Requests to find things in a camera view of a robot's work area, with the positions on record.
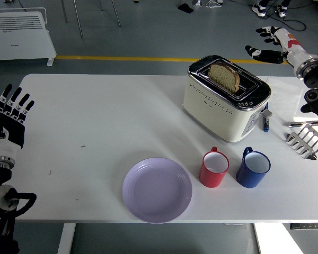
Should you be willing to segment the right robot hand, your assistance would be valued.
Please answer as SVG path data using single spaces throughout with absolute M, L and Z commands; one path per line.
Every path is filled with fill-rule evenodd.
M 281 64 L 287 61 L 297 71 L 301 65 L 311 61 L 318 61 L 317 55 L 309 54 L 305 51 L 300 42 L 286 29 L 276 26 L 266 26 L 256 29 L 266 43 L 272 42 L 281 46 L 281 51 L 257 49 L 253 46 L 245 46 L 245 50 L 254 60 L 273 64 Z

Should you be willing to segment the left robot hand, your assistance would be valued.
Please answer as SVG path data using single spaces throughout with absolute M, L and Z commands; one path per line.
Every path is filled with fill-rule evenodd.
M 23 148 L 27 114 L 34 106 L 30 94 L 19 95 L 18 87 L 12 95 L 13 86 L 9 84 L 0 94 L 0 157 L 13 158 Z

